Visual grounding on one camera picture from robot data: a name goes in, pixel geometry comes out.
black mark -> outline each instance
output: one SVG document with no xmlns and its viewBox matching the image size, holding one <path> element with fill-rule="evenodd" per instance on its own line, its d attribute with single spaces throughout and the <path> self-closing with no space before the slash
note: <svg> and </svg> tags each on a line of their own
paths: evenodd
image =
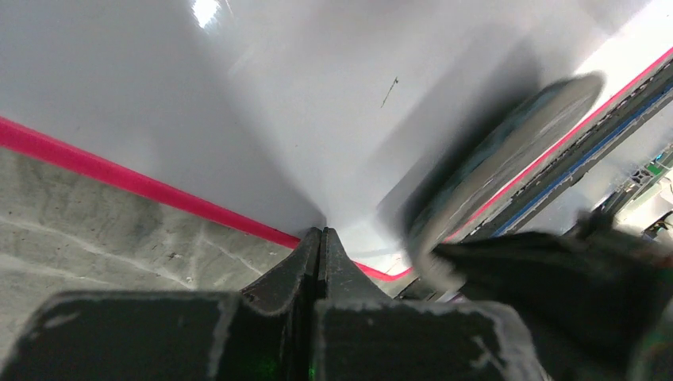
<svg viewBox="0 0 673 381">
<path fill-rule="evenodd" d="M 386 97 L 383 99 L 383 103 L 381 103 L 381 108 L 383 108 L 383 105 L 386 104 L 386 100 L 388 100 L 388 96 L 390 95 L 390 92 L 393 90 L 393 87 L 395 87 L 395 83 L 399 83 L 398 77 L 395 77 L 395 81 L 393 81 L 393 84 L 390 85 L 390 89 L 388 90 L 388 94 L 386 94 Z"/>
</svg>

